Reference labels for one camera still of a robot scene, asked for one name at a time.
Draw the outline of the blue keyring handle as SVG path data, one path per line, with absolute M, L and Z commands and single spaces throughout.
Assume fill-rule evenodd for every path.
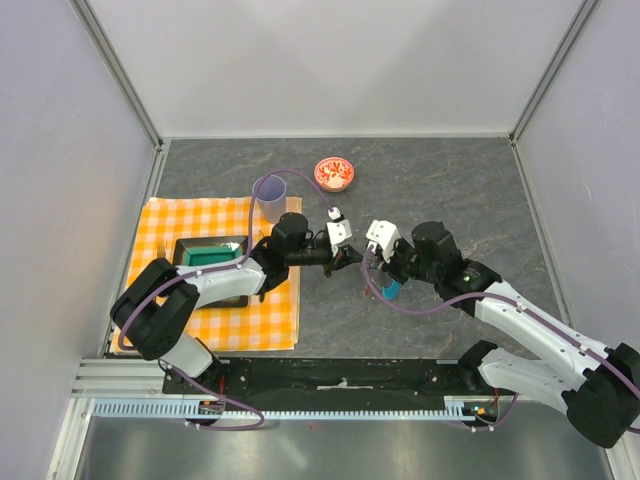
M 393 301 L 397 298 L 401 290 L 401 284 L 392 280 L 391 283 L 382 288 L 382 295 L 386 300 Z

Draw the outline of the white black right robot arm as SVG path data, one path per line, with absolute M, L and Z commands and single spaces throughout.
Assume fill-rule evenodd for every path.
M 464 257 L 441 222 L 421 223 L 404 239 L 395 224 L 375 220 L 366 238 L 367 258 L 393 280 L 433 285 L 441 309 L 459 308 L 534 354 L 528 360 L 488 343 L 470 349 L 470 361 L 457 371 L 465 391 L 490 386 L 522 394 L 565 415 L 603 448 L 638 433 L 639 353 L 633 347 L 612 348 L 538 308 L 494 270 Z

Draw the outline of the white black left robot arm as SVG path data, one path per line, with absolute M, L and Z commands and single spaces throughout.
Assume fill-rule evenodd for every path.
M 110 318 L 146 361 L 159 360 L 182 372 L 198 393 L 219 382 L 214 354 L 186 332 L 191 314 L 232 297 L 257 296 L 279 287 L 292 267 L 316 266 L 329 277 L 362 261 L 351 245 L 351 226 L 343 215 L 318 233 L 307 218 L 286 213 L 244 257 L 201 267 L 174 266 L 166 258 L 152 260 L 115 301 Z

